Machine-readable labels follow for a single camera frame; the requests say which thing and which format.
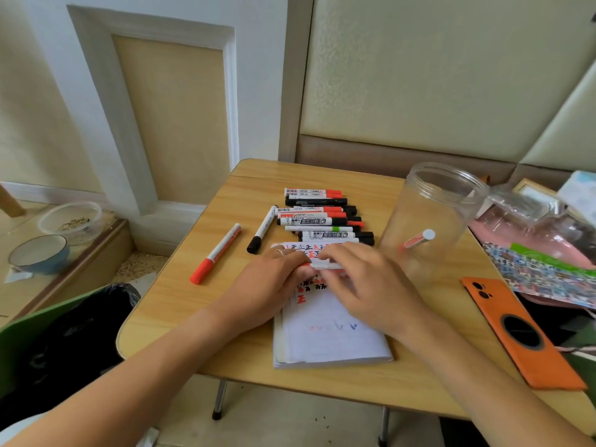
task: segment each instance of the orange phone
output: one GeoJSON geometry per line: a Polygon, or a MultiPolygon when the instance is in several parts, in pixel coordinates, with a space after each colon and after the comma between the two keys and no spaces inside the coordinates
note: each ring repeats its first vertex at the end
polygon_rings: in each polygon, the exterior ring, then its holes
{"type": "Polygon", "coordinates": [[[531,388],[588,388],[506,283],[487,278],[462,278],[461,282],[531,388]]]}

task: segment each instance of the black garbage bag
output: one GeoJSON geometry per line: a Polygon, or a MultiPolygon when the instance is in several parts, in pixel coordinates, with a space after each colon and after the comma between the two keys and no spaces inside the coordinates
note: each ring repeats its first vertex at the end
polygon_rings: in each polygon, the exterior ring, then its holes
{"type": "Polygon", "coordinates": [[[130,284],[112,284],[56,318],[17,361],[17,384],[0,398],[0,431],[59,405],[122,358],[118,330],[140,300],[130,284]]]}

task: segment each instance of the blue bowl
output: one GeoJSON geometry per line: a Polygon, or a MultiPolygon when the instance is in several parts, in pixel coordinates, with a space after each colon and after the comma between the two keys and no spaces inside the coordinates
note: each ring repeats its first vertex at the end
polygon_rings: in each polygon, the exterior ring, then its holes
{"type": "Polygon", "coordinates": [[[8,262],[28,273],[54,274],[68,263],[70,248],[62,235],[42,235],[20,244],[8,262]]]}

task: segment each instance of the plastic bowl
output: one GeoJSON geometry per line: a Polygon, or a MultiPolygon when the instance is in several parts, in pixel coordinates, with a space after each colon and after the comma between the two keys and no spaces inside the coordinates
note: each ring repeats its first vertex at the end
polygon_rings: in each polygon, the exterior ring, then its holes
{"type": "Polygon", "coordinates": [[[66,266],[69,252],[70,248],[62,235],[44,235],[14,248],[8,256],[8,262],[28,273],[53,274],[66,266]]]}
{"type": "Polygon", "coordinates": [[[101,207],[95,202],[70,202],[45,213],[38,228],[48,235],[62,235],[69,245],[93,240],[101,233],[101,207]]]}

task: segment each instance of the wooden table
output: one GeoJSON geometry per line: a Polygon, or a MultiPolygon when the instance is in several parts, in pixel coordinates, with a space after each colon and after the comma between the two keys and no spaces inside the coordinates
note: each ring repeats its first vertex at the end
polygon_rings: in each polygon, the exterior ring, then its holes
{"type": "MultiPolygon", "coordinates": [[[[243,160],[227,179],[198,222],[161,271],[118,336],[128,358],[162,336],[191,313],[216,299],[254,257],[246,247],[273,204],[283,206],[284,187],[338,188],[358,207],[367,230],[380,237],[403,179],[265,160],[243,160]],[[242,233],[201,285],[188,278],[235,223],[242,233]]],[[[295,241],[279,226],[265,235],[261,250],[274,242],[295,241]]],[[[469,231],[439,270],[435,284],[422,296],[470,343],[516,380],[523,382],[472,298],[461,277],[499,278],[469,231]]],[[[354,400],[466,418],[435,375],[412,353],[390,339],[398,360],[378,365],[285,369],[273,368],[272,324],[246,332],[198,371],[239,382],[272,386],[333,398],[354,400]]],[[[596,433],[596,411],[583,392],[537,391],[536,394],[584,433],[596,433]]]]}

